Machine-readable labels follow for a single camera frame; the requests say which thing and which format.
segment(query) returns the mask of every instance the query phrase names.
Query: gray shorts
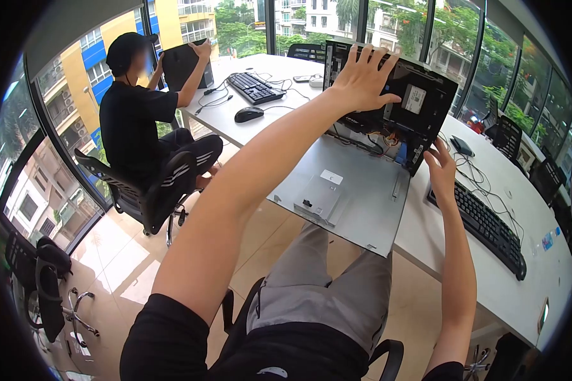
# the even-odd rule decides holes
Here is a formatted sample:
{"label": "gray shorts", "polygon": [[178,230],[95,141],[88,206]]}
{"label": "gray shorts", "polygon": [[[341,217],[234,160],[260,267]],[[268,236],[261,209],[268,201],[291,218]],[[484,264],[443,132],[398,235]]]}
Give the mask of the gray shorts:
{"label": "gray shorts", "polygon": [[306,223],[261,284],[247,330],[290,322],[321,323],[349,336],[370,355],[385,328],[392,253],[361,255],[335,280],[326,272],[328,233]]}

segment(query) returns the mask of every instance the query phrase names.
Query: black t-shirt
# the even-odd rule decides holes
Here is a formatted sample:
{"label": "black t-shirt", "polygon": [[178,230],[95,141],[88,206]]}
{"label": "black t-shirt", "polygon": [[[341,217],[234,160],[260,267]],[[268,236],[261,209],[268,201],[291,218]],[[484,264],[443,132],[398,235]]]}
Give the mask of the black t-shirt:
{"label": "black t-shirt", "polygon": [[171,122],[177,93],[114,81],[99,110],[106,159],[112,168],[146,187],[169,151],[159,143],[155,121]]}
{"label": "black t-shirt", "polygon": [[[152,294],[123,346],[121,380],[359,381],[368,370],[362,347],[318,323],[254,329],[234,355],[219,358],[208,370],[209,331],[189,308]],[[462,364],[445,363],[423,381],[461,381],[463,372]]]}

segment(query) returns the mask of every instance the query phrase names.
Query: black keyboard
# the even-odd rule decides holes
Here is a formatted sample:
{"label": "black keyboard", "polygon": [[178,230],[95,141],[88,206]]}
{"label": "black keyboard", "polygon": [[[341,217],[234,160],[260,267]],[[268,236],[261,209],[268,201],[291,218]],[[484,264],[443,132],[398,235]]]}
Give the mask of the black keyboard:
{"label": "black keyboard", "polygon": [[259,81],[249,72],[233,73],[227,77],[227,82],[252,105],[275,101],[285,94],[285,92],[278,92]]}
{"label": "black keyboard", "polygon": [[[519,238],[513,234],[511,228],[457,181],[455,196],[466,230],[487,246],[515,274],[518,280],[523,280],[527,267],[521,255]],[[427,198],[428,201],[438,206],[432,189]]]}

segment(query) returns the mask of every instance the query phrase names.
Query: yellow building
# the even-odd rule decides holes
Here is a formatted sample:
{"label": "yellow building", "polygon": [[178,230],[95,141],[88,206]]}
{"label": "yellow building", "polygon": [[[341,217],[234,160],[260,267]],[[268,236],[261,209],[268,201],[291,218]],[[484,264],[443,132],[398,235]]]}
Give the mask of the yellow building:
{"label": "yellow building", "polygon": [[[154,0],[149,2],[151,30],[159,36],[155,50],[209,38],[212,60],[218,57],[214,10],[208,0]],[[139,9],[106,21],[67,47],[39,77],[39,85],[53,126],[69,154],[74,149],[104,159],[99,134],[99,105],[113,77],[106,65],[110,44],[121,34],[143,34]],[[148,84],[151,72],[138,80]]]}

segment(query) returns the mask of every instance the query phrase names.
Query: computer case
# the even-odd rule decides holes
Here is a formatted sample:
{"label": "computer case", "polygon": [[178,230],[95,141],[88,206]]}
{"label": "computer case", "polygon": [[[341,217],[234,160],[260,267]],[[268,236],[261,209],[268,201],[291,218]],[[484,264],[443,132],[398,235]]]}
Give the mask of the computer case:
{"label": "computer case", "polygon": [[[201,45],[206,39],[195,41],[195,45]],[[171,91],[180,91],[184,83],[193,73],[199,57],[195,51],[188,45],[180,45],[163,51],[163,72],[165,73],[165,81]],[[208,61],[204,75],[201,76],[198,88],[208,88],[214,83],[212,75],[212,65]]]}
{"label": "computer case", "polygon": [[[348,59],[355,42],[340,38],[326,42],[324,86],[330,87]],[[358,47],[358,57],[363,46]],[[386,54],[381,62],[390,57]],[[387,104],[380,109],[352,112],[338,120],[354,132],[380,133],[395,141],[384,154],[401,164],[411,176],[419,168],[422,153],[430,148],[439,134],[456,95],[458,84],[410,58],[400,57],[381,91],[381,95],[393,93],[402,98],[398,104]]]}

